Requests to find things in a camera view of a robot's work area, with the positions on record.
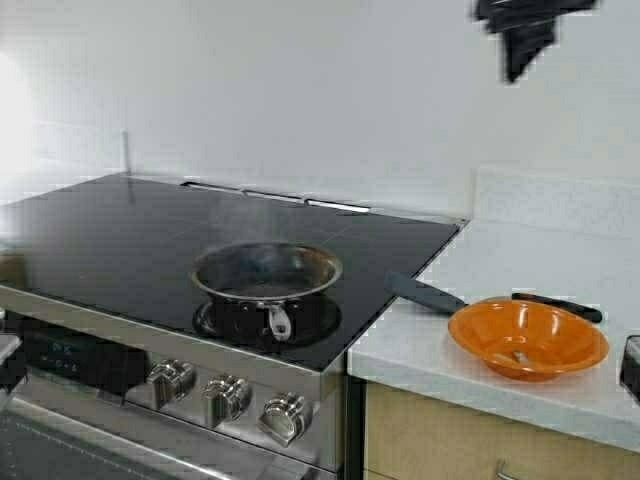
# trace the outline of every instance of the control knob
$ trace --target control knob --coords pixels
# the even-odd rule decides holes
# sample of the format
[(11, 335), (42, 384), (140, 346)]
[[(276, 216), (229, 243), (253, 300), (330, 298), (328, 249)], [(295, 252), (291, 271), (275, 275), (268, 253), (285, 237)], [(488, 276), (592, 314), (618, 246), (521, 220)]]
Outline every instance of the control knob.
[(213, 429), (236, 420), (249, 408), (251, 397), (251, 385), (242, 378), (221, 375), (210, 380), (202, 393), (205, 425)]
[(196, 370), (190, 363), (166, 360), (158, 363), (147, 377), (151, 390), (151, 408), (160, 410), (166, 404), (182, 399), (191, 391)]
[(313, 408), (304, 397), (287, 393), (272, 398), (264, 406), (258, 427), (283, 447), (307, 431)]

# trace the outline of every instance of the oven door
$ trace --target oven door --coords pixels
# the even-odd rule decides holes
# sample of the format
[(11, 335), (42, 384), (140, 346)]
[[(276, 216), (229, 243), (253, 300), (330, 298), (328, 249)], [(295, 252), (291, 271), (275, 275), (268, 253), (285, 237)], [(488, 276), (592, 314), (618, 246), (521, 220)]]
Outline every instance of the oven door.
[(338, 478), (37, 372), (7, 407), (0, 429), (1, 479)]

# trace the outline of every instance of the orange bowl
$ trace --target orange bowl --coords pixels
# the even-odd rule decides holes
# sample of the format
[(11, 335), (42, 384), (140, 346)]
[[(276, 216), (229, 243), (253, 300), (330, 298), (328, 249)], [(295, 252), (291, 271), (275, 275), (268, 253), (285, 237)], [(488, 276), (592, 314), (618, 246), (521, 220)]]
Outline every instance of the orange bowl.
[(540, 382), (600, 363), (607, 339), (587, 320), (565, 310), (521, 300), (487, 300), (449, 321), (462, 348), (505, 377)]

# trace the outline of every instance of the cabinet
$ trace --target cabinet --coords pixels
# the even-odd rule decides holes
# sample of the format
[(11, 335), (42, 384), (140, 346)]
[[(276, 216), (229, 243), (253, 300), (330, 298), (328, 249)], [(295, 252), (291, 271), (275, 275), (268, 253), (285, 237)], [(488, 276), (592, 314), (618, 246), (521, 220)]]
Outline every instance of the cabinet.
[(383, 385), (366, 416), (365, 470), (382, 480), (496, 480), (499, 460), (518, 480), (640, 478), (640, 454)]

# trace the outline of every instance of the black glass cooktop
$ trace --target black glass cooktop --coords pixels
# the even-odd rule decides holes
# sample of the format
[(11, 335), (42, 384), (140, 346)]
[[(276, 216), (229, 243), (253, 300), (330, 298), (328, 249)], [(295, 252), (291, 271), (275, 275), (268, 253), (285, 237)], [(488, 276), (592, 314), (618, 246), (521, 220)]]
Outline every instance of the black glass cooktop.
[(317, 246), (337, 255), (344, 273), (321, 298), (290, 306), (301, 309), (290, 315), (301, 319), (290, 344), (250, 338), (262, 318), (255, 312), (240, 322), (233, 306), (210, 310), (225, 319), (212, 341), (321, 371), (393, 298), (385, 273), (417, 273), (457, 231), (114, 175), (0, 208), (0, 247), (16, 252), (4, 255), (0, 283), (202, 336), (194, 318), (209, 315), (210, 298), (190, 273), (204, 251), (254, 241)]

